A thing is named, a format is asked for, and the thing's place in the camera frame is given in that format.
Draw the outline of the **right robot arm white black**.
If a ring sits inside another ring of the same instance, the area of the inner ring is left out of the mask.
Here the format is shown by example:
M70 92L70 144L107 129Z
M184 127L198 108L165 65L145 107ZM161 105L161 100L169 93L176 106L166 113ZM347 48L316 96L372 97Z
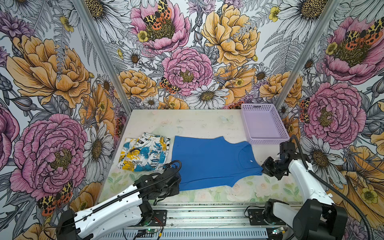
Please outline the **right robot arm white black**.
M281 180L292 175L303 196L304 203L299 210L289 204L269 199L263 211L264 221L287 224L298 240L341 240L345 234L348 214L338 207L332 195L324 190L324 184L314 177L312 165L305 154L297 153L296 144L291 141L280 143L280 157L269 157L262 165L262 172Z

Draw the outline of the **left aluminium corner post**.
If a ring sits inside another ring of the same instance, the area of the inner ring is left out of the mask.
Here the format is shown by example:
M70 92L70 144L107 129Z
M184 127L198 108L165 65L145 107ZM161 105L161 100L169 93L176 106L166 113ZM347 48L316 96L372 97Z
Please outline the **left aluminium corner post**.
M101 38L100 34L98 33L98 28L96 27L96 24L94 24L94 21L92 19L92 16L87 8L87 5L85 1L75 1L74 2L75 9L78 11L78 14L80 16L80 19L82 23L84 24L87 34L89 36L89 39L93 43L94 47L96 48L96 51L106 69L107 74L109 75L117 94L122 102L122 105L124 106L128 117L131 116L132 113L132 106L126 96L126 93L122 87L122 84L120 80L118 79L118 74L113 66L113 63L108 55L107 49L105 48L105 45L103 43L103 39Z

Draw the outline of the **lavender plastic laundry basket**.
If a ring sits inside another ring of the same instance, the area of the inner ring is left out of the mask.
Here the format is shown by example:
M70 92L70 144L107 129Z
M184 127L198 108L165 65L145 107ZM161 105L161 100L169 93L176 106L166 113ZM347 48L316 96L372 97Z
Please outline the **lavender plastic laundry basket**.
M242 104L241 116L251 145L278 145L290 139L273 104Z

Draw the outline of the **aluminium corner post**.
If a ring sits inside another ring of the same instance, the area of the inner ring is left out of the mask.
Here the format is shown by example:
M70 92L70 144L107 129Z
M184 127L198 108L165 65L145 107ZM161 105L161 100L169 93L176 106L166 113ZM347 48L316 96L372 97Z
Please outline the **aluminium corner post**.
M106 69L107 74L109 75L117 94L122 102L122 105L124 106L128 117L131 116L132 113L132 106L126 96L126 93L122 87L122 84L120 80L118 79L118 74L113 66L113 63L108 55L107 49L105 48L105 45L103 43L103 39L101 38L100 34L98 33L98 28L96 27L96 24L94 24L94 21L92 19L92 16L87 8L87 5L85 1L75 1L74 2L75 9L78 11L78 14L80 16L80 19L82 23L84 24L87 34L89 36L89 39L93 43L94 47L96 48L96 51Z
M288 94L290 93L290 90L296 82L303 65L311 54L310 51L318 43L318 40L324 32L324 29L329 26L329 22L334 13L336 12L338 6L340 5L340 2L340 0L332 0L328 1L328 3L326 4L323 13L320 15L319 21L315 25L314 32L309 35L308 41L305 44L303 50L301 51L299 58L287 79L286 84L283 86L282 91L279 93L279 96L274 102L274 106L276 107L276 109L281 107Z

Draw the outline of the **green circuit board left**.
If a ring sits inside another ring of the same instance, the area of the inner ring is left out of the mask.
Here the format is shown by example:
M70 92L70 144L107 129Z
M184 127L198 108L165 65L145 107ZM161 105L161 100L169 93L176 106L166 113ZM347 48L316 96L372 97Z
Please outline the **green circuit board left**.
M139 230L134 239L137 238L157 238L159 239L163 234L163 230L160 229L145 229Z

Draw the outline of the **blue cloth garment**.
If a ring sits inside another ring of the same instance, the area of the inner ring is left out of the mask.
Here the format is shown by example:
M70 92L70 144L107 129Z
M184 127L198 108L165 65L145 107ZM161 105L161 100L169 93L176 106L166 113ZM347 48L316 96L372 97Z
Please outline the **blue cloth garment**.
M263 170L248 142L232 144L224 137L198 139L176 136L172 160L182 163L180 191L233 187L245 177L261 176Z

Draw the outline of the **right aluminium corner post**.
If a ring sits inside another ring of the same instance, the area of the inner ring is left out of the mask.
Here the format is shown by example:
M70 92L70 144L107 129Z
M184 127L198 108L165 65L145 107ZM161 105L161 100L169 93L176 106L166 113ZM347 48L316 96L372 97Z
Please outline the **right aluminium corner post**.
M286 84L283 86L282 91L279 93L279 96L274 102L274 106L276 107L276 109L281 107L288 94L290 93L290 90L296 82L303 65L311 54L310 51L318 43L318 40L324 32L324 29L329 26L329 22L334 13L336 12L338 6L340 5L340 2L340 0L332 0L328 1L328 3L326 4L323 13L320 15L319 21L315 25L314 32L309 35L308 41L305 44L303 50L301 51L299 58L287 79Z

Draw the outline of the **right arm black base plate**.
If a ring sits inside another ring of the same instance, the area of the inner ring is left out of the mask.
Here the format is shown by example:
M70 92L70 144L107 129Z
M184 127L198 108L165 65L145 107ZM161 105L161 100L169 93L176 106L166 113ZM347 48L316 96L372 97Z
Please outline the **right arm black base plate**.
M286 223L281 220L273 220L268 222L264 219L263 215L264 210L260 208L249 208L244 212L245 217L249 220L251 226L261 226L261 225L270 225L270 226L285 226Z

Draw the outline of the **green circuit board right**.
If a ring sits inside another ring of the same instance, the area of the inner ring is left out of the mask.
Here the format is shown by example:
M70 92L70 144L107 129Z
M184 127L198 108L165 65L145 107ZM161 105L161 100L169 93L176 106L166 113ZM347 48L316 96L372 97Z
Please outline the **green circuit board right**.
M283 235L286 232L285 227L274 228L271 232L272 235Z

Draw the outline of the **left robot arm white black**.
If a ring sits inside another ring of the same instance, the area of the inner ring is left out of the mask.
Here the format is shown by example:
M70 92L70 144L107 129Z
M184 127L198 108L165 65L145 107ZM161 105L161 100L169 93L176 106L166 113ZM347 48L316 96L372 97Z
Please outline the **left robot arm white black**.
M157 203L179 193L182 164L172 161L162 173L142 175L121 193L88 209L62 213L58 240L97 240L124 227L146 226L155 218Z

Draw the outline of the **white teal yellow printed garment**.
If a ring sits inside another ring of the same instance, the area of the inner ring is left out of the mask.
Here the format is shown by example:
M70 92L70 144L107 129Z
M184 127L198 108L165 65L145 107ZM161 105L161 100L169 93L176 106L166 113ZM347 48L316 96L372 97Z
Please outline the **white teal yellow printed garment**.
M166 162L171 139L143 133L139 138L126 138L117 168L131 172L153 172Z

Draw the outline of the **aluminium mounting rail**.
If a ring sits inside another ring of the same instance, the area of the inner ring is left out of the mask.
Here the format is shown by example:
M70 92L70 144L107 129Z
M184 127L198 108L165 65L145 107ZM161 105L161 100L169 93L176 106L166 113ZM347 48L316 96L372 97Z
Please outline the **aluminium mounting rail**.
M153 210L166 210L166 229L250 228L246 209L261 209L265 203L165 203Z

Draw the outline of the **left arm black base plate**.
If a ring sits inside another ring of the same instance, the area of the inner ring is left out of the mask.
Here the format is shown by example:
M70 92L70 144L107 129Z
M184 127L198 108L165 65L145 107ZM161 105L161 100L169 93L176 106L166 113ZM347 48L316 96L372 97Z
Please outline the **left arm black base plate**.
M154 210L152 215L145 217L141 221L143 227L165 227L167 223L167 210Z

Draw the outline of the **green circuit board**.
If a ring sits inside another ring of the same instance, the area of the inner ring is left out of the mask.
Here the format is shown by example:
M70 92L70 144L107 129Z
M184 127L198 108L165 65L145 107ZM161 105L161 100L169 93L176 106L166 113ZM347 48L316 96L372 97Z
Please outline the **green circuit board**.
M286 232L285 227L274 228L271 232L272 235L283 235Z
M163 234L163 230L160 229L145 229L139 230L134 239L137 238L157 238L159 239Z

